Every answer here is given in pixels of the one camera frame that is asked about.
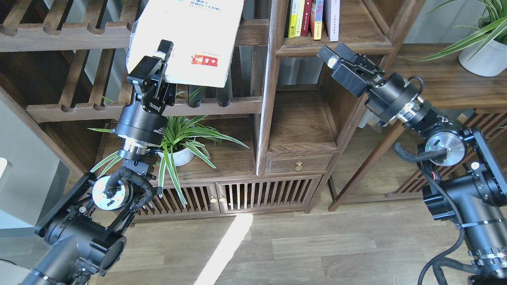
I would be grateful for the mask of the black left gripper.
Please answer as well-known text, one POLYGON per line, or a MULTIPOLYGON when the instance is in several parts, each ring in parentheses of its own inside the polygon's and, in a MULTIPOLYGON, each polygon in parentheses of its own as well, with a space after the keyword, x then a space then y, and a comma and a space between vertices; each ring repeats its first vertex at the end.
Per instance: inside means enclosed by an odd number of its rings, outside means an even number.
POLYGON ((147 148, 159 146, 166 132, 168 119, 162 115, 167 105, 174 105, 176 85, 164 80, 166 61, 174 44, 161 40, 156 56, 144 56, 127 76, 135 91, 132 104, 123 108, 114 133, 125 139, 119 157, 147 161, 147 148))

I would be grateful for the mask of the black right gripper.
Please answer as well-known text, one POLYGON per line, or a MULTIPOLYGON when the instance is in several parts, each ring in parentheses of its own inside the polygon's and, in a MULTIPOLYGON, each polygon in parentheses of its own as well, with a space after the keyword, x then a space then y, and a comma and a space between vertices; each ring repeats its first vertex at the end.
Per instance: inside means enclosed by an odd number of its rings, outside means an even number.
POLYGON ((332 78, 353 95, 367 93, 366 107, 382 122, 397 118, 406 128, 436 126, 436 111, 420 96, 424 88, 422 78, 406 79, 393 73, 386 80, 383 70, 344 43, 339 43, 335 51, 322 46, 317 57, 333 69, 332 78))

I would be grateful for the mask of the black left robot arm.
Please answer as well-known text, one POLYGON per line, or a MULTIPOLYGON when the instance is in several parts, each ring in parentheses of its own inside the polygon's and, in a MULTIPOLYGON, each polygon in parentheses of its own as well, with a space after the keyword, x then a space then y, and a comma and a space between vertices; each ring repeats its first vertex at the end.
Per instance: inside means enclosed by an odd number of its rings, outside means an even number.
POLYGON ((155 56, 144 56, 128 76, 135 92, 113 133, 125 140, 114 158, 123 160, 112 175, 85 175, 37 225, 49 251, 22 280, 23 285, 85 285, 119 260, 125 230, 156 195, 152 171, 166 132, 163 111, 175 101, 176 86, 164 73, 173 43, 161 40, 155 56))

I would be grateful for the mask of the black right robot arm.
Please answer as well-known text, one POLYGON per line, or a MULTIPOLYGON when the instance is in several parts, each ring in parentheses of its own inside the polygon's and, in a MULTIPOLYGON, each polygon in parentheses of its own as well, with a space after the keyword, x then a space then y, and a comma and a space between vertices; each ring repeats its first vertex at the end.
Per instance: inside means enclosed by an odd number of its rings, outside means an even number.
POLYGON ((353 95, 366 93, 366 107, 382 122, 398 119, 424 138, 413 154, 395 143, 395 152, 414 162, 428 180, 423 189, 435 220, 450 220, 459 231, 455 245, 432 258, 418 284, 431 268, 440 285, 447 284, 443 267, 469 273, 471 285, 505 285, 507 224, 500 208, 506 205, 506 181, 482 132, 449 120, 422 96, 424 83, 398 73, 384 78, 367 56, 343 43, 332 50, 322 46, 317 56, 332 70, 332 78, 353 95))

